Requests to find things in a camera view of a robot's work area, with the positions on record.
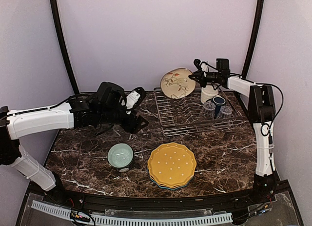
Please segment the cream ceramic mug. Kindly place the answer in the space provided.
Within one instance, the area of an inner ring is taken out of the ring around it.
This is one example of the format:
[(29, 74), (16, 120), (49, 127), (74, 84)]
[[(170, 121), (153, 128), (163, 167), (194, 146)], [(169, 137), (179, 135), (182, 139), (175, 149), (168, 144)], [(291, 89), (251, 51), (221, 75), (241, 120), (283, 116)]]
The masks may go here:
[(212, 99), (218, 95), (218, 89), (214, 89), (212, 85), (207, 85), (206, 87), (201, 88), (200, 101), (204, 104), (206, 101)]

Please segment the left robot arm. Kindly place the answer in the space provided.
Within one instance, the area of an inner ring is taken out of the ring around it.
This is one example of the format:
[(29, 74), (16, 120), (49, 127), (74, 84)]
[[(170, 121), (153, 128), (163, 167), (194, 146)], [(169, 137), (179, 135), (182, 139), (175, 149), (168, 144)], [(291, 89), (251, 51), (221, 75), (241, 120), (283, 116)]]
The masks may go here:
[(0, 163), (15, 168), (35, 182), (57, 204), (69, 200), (57, 175), (38, 163), (20, 143), (20, 138), (56, 129), (71, 129), (108, 124), (120, 125), (130, 134), (136, 134), (148, 125), (136, 108), (146, 97), (146, 91), (137, 87), (129, 94), (112, 82), (102, 82), (94, 93), (75, 94), (62, 102), (28, 110), (0, 109)]

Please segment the cream bird pattern plate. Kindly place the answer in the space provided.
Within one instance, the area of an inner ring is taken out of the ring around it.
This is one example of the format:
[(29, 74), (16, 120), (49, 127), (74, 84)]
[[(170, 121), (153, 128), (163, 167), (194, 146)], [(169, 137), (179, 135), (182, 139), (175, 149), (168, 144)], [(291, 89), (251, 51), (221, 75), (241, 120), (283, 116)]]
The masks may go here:
[(191, 94), (196, 82), (189, 76), (192, 72), (187, 68), (177, 68), (165, 74), (160, 82), (160, 88), (165, 96), (171, 99), (181, 99)]

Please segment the dark blue ceramic mug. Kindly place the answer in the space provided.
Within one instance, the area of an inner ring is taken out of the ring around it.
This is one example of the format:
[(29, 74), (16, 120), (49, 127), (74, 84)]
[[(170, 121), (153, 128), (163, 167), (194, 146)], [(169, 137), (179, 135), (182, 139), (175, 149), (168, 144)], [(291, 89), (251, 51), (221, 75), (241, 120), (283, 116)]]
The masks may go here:
[(215, 96), (212, 98), (212, 103), (215, 105), (214, 119), (216, 119), (221, 107), (226, 104), (226, 100), (222, 96)]

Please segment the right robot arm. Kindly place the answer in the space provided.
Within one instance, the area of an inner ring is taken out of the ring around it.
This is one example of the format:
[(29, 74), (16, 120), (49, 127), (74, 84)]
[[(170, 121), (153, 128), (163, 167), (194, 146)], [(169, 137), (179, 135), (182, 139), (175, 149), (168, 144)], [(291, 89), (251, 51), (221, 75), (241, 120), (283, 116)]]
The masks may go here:
[(280, 88), (269, 83), (256, 83), (245, 79), (243, 76), (231, 73), (228, 59), (217, 59), (215, 72), (210, 72), (207, 62), (194, 60), (197, 71), (189, 78), (200, 86), (218, 84), (248, 98), (248, 118), (253, 124), (256, 135), (257, 164), (249, 200), (260, 203), (268, 195), (268, 189), (276, 183), (276, 169), (274, 164), (273, 123), (280, 112), (275, 109), (273, 88)]

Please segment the blue plate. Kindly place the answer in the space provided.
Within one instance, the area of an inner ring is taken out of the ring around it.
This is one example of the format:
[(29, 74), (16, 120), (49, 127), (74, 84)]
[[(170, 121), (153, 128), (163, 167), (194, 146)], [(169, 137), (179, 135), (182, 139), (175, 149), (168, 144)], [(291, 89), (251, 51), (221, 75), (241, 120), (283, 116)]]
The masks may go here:
[(168, 189), (168, 190), (177, 190), (177, 189), (180, 189), (180, 188), (183, 188), (183, 187), (186, 187), (188, 185), (188, 183), (184, 184), (184, 185), (176, 185), (174, 187), (168, 187), (166, 185), (161, 185), (159, 183), (156, 182), (156, 180), (154, 180), (151, 176), (150, 177), (150, 180), (155, 183), (158, 187), (162, 188), (162, 189)]

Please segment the green ceramic bowl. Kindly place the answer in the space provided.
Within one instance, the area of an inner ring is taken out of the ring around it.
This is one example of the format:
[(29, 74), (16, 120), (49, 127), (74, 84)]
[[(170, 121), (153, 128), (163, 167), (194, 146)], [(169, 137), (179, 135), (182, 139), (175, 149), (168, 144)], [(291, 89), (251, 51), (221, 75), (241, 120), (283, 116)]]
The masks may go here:
[(134, 152), (128, 144), (119, 143), (109, 149), (107, 159), (109, 165), (119, 172), (127, 172), (134, 162)]

